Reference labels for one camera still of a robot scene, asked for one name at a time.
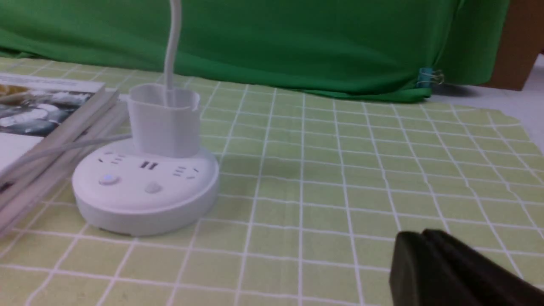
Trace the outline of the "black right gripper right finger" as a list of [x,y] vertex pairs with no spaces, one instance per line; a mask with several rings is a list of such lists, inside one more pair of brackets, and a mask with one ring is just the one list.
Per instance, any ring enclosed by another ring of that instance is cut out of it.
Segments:
[[504,269],[464,242],[437,229],[423,236],[484,306],[542,306],[543,291]]

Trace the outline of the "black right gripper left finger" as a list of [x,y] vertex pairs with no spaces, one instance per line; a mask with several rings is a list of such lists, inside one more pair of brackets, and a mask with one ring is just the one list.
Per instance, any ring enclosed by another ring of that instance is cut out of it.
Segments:
[[443,256],[414,231],[400,231],[393,250],[389,287],[395,306],[479,306]]

